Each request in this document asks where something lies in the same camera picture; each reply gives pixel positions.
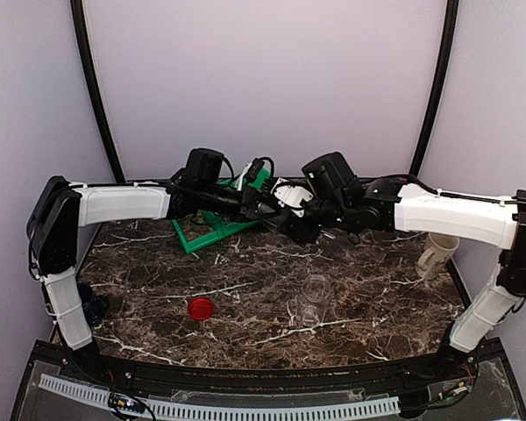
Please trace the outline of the dark blue mug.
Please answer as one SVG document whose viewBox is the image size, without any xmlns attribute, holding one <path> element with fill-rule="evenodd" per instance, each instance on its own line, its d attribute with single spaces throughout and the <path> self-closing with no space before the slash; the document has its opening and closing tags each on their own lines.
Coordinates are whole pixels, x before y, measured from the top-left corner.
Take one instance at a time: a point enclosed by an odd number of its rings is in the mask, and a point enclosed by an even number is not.
<svg viewBox="0 0 526 421">
<path fill-rule="evenodd" d="M 107 296 L 97 295 L 88 284 L 78 283 L 77 289 L 88 325 L 91 328 L 98 327 L 105 319 L 109 310 L 109 298 Z"/>
</svg>

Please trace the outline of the clear glass jar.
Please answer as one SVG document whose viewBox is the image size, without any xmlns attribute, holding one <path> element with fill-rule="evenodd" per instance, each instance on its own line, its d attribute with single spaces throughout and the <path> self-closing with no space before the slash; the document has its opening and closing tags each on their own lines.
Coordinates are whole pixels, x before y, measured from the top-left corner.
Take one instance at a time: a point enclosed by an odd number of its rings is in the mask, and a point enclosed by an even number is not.
<svg viewBox="0 0 526 421">
<path fill-rule="evenodd" d="M 298 327 L 320 325 L 329 308 L 332 285 L 324 275 L 309 275 L 296 296 L 296 323 Z"/>
</svg>

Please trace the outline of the red jar lid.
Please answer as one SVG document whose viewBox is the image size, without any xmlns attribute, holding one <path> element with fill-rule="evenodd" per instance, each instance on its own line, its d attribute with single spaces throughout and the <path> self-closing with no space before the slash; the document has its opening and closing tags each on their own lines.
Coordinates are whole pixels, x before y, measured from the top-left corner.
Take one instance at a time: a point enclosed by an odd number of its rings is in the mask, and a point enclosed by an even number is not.
<svg viewBox="0 0 526 421">
<path fill-rule="evenodd" d="M 208 297 L 195 297 L 188 304 L 188 314 L 196 321 L 208 320 L 214 314 L 214 304 Z"/>
</svg>

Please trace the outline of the small green circuit board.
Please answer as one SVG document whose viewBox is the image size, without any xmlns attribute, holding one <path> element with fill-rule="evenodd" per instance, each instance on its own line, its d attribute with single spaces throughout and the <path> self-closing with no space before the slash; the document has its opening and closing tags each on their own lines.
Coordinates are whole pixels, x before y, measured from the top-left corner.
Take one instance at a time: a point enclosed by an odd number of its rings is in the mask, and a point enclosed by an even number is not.
<svg viewBox="0 0 526 421">
<path fill-rule="evenodd" d="M 142 414 L 146 411 L 146 406 L 139 400 L 118 393 L 111 394 L 107 404 L 111 409 L 118 411 L 129 411 L 135 414 Z"/>
</svg>

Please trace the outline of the beige ceramic mug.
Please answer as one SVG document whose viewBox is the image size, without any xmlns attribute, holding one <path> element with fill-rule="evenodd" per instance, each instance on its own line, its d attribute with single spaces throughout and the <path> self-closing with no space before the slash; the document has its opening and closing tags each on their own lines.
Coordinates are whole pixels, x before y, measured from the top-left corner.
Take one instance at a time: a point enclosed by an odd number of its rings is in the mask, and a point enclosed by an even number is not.
<svg viewBox="0 0 526 421">
<path fill-rule="evenodd" d="M 459 244 L 458 237 L 430 232 L 423 253 L 416 262 L 418 276 L 424 280 L 437 278 L 457 251 Z"/>
</svg>

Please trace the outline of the black front rail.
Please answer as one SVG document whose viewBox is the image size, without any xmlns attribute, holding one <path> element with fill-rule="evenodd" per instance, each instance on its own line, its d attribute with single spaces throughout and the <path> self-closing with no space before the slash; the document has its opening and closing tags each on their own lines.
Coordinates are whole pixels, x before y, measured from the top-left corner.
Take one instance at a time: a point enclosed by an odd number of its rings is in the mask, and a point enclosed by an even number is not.
<svg viewBox="0 0 526 421">
<path fill-rule="evenodd" d="M 438 378 L 421 373 L 412 364 L 428 362 L 420 357 L 410 360 L 373 363 L 348 367 L 316 369 L 235 370 L 178 367 L 98 354 L 97 364 L 111 371 L 123 389 L 162 392 L 183 387 L 209 392 L 302 393 L 347 387 L 370 392 L 397 394 L 424 389 Z"/>
</svg>

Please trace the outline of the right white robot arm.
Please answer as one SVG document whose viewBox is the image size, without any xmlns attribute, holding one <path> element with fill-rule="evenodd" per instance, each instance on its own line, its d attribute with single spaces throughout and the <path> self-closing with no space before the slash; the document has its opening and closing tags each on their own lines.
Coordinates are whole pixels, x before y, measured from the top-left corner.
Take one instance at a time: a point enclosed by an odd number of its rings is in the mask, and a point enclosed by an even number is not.
<svg viewBox="0 0 526 421">
<path fill-rule="evenodd" d="M 428 232 L 477 240 L 501 254 L 486 286 L 452 324 L 448 347 L 430 361 L 430 373 L 447 381 L 464 365 L 464 355 L 526 299 L 526 190 L 514 196 L 479 196 L 433 189 L 410 175 L 358 178 L 344 186 L 309 178 L 308 188 L 280 179 L 271 195 L 293 217 L 282 227 L 292 238 L 311 242 L 330 227 L 359 234 Z"/>
</svg>

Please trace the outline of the right black frame post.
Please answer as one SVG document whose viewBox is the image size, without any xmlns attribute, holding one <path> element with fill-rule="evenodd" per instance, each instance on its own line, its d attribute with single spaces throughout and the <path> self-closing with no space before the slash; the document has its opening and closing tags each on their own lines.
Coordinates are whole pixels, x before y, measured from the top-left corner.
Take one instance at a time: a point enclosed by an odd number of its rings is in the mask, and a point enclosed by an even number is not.
<svg viewBox="0 0 526 421">
<path fill-rule="evenodd" d="M 430 144 L 451 58 L 454 34 L 458 21 L 458 10 L 459 0 L 448 0 L 446 2 L 442 34 L 437 54 L 437 63 L 431 84 L 429 100 L 409 167 L 409 172 L 412 175 L 420 174 Z"/>
</svg>

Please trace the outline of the left black frame post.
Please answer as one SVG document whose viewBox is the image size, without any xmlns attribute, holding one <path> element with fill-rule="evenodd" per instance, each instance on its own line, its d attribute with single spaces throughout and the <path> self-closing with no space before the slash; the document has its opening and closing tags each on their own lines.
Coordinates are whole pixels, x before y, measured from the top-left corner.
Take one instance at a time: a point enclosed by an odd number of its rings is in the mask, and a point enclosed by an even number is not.
<svg viewBox="0 0 526 421">
<path fill-rule="evenodd" d="M 102 141 L 103 150 L 108 160 L 111 174 L 116 182 L 125 182 L 124 170 L 118 157 L 116 145 L 112 137 L 107 114 L 97 80 L 89 32 L 85 18 L 84 2 L 70 1 L 70 9 L 75 31 L 75 38 L 80 55 L 84 80 L 86 82 L 89 101 L 96 120 L 96 126 Z"/>
</svg>

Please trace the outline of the black frame post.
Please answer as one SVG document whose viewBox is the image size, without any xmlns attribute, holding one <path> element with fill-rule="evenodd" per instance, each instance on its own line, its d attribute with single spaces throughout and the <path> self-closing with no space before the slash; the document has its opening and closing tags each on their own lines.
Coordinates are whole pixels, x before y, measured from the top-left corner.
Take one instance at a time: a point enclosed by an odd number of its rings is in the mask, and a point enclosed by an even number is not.
<svg viewBox="0 0 526 421">
<path fill-rule="evenodd" d="M 108 160 L 111 174 L 116 182 L 125 182 L 124 170 L 118 157 L 116 145 L 112 137 L 107 114 L 97 80 L 89 32 L 85 18 L 84 2 L 70 1 L 70 9 L 75 31 L 75 38 L 80 55 L 84 80 L 86 82 L 89 101 L 96 120 L 96 126 L 102 141 L 103 150 Z"/>
<path fill-rule="evenodd" d="M 437 63 L 431 84 L 429 100 L 409 167 L 409 172 L 412 175 L 420 174 L 430 144 L 451 58 L 454 34 L 458 21 L 458 10 L 459 0 L 448 0 L 446 2 L 442 34 L 437 54 Z"/>
</svg>

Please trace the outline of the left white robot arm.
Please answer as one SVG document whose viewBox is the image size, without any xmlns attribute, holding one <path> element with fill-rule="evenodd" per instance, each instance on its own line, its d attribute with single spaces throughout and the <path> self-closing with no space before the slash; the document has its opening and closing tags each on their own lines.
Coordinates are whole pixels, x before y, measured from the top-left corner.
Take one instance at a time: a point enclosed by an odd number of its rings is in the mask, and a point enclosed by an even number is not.
<svg viewBox="0 0 526 421">
<path fill-rule="evenodd" d="M 175 220 L 198 211 L 221 215 L 233 224 L 254 225 L 246 212 L 256 206 L 259 188 L 230 189 L 219 182 L 196 187 L 170 179 L 124 183 L 71 182 L 51 177 L 27 222 L 29 273 L 43 289 L 49 316 L 71 351 L 73 370 L 87 382 L 106 375 L 105 361 L 87 349 L 94 343 L 77 287 L 80 230 L 125 220 Z"/>
</svg>

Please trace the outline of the green bin end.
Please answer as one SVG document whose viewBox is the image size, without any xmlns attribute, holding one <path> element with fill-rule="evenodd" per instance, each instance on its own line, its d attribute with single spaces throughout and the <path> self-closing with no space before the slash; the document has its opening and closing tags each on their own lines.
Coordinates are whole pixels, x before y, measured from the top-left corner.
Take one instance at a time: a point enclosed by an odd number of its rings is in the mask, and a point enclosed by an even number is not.
<svg viewBox="0 0 526 421">
<path fill-rule="evenodd" d="M 252 179 L 248 175 L 235 175 L 230 179 L 223 179 L 215 187 L 217 196 L 234 203 L 250 202 L 263 197 L 267 191 L 267 181 L 270 174 L 261 169 Z"/>
</svg>

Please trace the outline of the green bin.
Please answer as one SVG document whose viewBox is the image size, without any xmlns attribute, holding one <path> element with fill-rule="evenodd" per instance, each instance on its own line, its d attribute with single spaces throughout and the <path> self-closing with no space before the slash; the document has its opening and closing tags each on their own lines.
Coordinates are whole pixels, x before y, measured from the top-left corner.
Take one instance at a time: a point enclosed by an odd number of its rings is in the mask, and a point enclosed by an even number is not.
<svg viewBox="0 0 526 421">
<path fill-rule="evenodd" d="M 199 210 L 185 218 L 173 219 L 172 226 L 187 254 L 218 242 L 224 219 L 212 212 Z"/>
<path fill-rule="evenodd" d="M 218 216 L 212 213 L 206 213 L 205 219 L 209 223 L 209 225 L 216 231 L 220 239 L 230 237 L 231 235 L 241 232 L 247 228 L 251 228 L 259 223 L 258 221 L 231 221 L 228 218 Z"/>
</svg>

